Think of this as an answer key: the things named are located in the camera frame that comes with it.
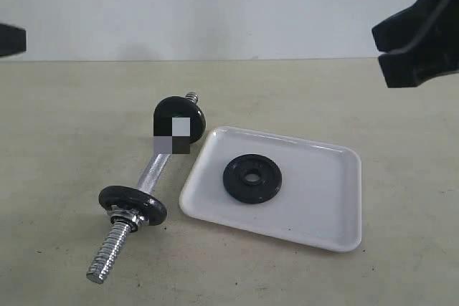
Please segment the black weight plate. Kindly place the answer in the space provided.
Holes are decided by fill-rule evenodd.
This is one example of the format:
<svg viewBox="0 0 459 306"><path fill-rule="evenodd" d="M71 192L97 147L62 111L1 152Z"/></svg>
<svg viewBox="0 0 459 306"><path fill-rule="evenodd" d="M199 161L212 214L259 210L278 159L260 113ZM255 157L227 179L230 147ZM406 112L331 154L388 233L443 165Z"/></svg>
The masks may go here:
<svg viewBox="0 0 459 306"><path fill-rule="evenodd" d="M197 142L204 134L206 120L201 108L191 99L181 96L170 96L158 103L153 112L153 129L159 129L162 135L172 135L166 129L163 118L189 118L190 143Z"/></svg>
<svg viewBox="0 0 459 306"><path fill-rule="evenodd" d="M137 188L127 186L107 186L100 191L99 204L106 210L112 206L135 209L148 219L149 226L162 224L167 217L166 207L155 197Z"/></svg>
<svg viewBox="0 0 459 306"><path fill-rule="evenodd" d="M226 192L232 198L244 204L261 204L278 194L283 175L270 158L245 154L226 165L222 180Z"/></svg>

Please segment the chrome spinlock collar nut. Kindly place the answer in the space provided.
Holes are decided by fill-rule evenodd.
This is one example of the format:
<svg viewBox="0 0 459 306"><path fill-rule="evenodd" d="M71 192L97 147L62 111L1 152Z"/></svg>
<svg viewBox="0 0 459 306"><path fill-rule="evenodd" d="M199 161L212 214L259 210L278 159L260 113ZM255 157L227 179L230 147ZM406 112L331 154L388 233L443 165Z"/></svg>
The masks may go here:
<svg viewBox="0 0 459 306"><path fill-rule="evenodd" d="M137 209L134 208L120 208L116 205L107 210L107 215L112 224L122 222L129 225L131 232L138 231L143 225L147 223L147 218Z"/></svg>

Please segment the white rectangular plastic tray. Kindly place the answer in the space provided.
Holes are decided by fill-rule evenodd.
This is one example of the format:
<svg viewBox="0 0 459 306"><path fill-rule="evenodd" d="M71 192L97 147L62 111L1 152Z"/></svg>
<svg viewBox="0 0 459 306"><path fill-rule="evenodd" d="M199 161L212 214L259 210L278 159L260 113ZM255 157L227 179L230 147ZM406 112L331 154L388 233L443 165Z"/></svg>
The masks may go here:
<svg viewBox="0 0 459 306"><path fill-rule="evenodd" d="M223 184L228 163L258 154L280 169L276 196L245 204ZM352 149L302 138L222 126L212 130L181 190L191 218L333 252L361 242L361 159Z"/></svg>

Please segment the chrome dumbbell bar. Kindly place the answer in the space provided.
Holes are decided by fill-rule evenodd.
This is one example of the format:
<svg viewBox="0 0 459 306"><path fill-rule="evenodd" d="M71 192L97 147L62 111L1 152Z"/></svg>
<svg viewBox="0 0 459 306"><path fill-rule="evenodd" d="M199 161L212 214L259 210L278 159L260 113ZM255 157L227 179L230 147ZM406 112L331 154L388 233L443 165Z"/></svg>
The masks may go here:
<svg viewBox="0 0 459 306"><path fill-rule="evenodd" d="M192 91L181 97L189 98L196 104L199 102L198 94ZM160 175L170 157L170 153L154 153L134 188L153 196L156 184L158 183ZM127 224L122 222L112 224L111 230L108 232L108 235L101 244L101 247L92 260L86 273L86 277L91 282L97 284L104 283L110 274L115 260L118 258L128 235L131 233L134 232L130 231L129 225Z"/></svg>

